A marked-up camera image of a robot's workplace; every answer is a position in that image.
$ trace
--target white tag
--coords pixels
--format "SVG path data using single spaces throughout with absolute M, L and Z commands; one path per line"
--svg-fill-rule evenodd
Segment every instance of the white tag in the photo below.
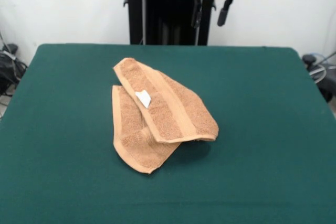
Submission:
M 151 97 L 146 90 L 141 92 L 135 92 L 135 95 L 139 98 L 140 102 L 148 109 L 149 104 L 151 103 Z

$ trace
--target folded towel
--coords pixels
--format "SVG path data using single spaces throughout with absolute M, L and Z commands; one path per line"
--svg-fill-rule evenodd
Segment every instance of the folded towel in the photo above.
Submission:
M 190 89 L 131 58 L 114 70 L 122 87 L 113 87 L 114 147 L 135 170 L 159 168 L 181 142 L 214 141 L 218 125 Z M 151 99 L 145 106 L 136 92 Z

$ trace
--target green felt tablecloth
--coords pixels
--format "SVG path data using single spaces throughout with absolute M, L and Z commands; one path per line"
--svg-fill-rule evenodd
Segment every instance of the green felt tablecloth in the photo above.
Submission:
M 112 67 L 194 90 L 214 143 L 152 175 L 112 145 Z M 0 223 L 336 223 L 336 122 L 288 48 L 42 45 L 0 123 Z

